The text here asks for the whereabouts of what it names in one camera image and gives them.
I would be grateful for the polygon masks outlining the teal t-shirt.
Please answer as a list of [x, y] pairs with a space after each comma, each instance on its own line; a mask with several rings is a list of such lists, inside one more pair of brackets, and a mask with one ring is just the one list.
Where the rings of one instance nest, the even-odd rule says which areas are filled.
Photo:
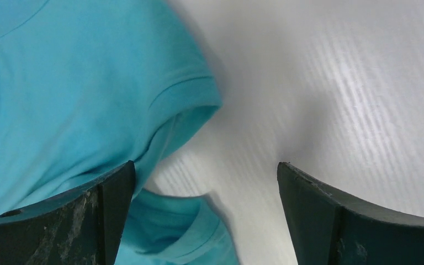
[[0, 215], [131, 160], [116, 264], [238, 264], [205, 199], [143, 188], [220, 107], [165, 1], [0, 1]]

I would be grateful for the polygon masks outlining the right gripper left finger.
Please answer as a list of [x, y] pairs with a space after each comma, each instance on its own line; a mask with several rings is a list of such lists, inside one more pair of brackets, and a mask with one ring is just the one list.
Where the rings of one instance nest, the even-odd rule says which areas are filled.
[[136, 186], [132, 161], [0, 215], [0, 264], [113, 264]]

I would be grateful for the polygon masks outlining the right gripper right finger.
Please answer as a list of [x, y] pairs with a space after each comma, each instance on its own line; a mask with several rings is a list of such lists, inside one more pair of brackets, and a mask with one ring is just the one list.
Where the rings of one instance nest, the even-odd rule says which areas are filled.
[[424, 218], [373, 204], [287, 162], [279, 194], [299, 264], [424, 264]]

